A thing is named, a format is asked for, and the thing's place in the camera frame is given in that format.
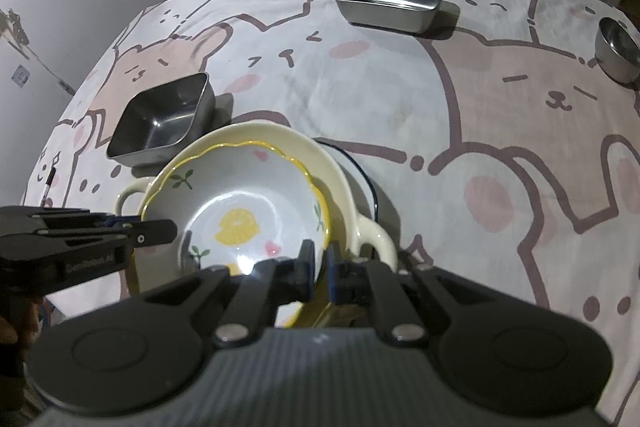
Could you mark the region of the person right hand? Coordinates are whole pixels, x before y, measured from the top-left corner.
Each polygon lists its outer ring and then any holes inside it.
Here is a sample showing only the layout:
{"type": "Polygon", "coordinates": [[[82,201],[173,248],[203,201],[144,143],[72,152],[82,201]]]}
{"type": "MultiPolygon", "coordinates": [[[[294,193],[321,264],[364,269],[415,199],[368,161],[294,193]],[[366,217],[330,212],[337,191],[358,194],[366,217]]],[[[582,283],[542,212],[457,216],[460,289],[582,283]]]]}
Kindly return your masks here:
{"type": "Polygon", "coordinates": [[[1,296],[1,388],[17,388],[24,379],[26,352],[39,327],[41,297],[1,296]]]}

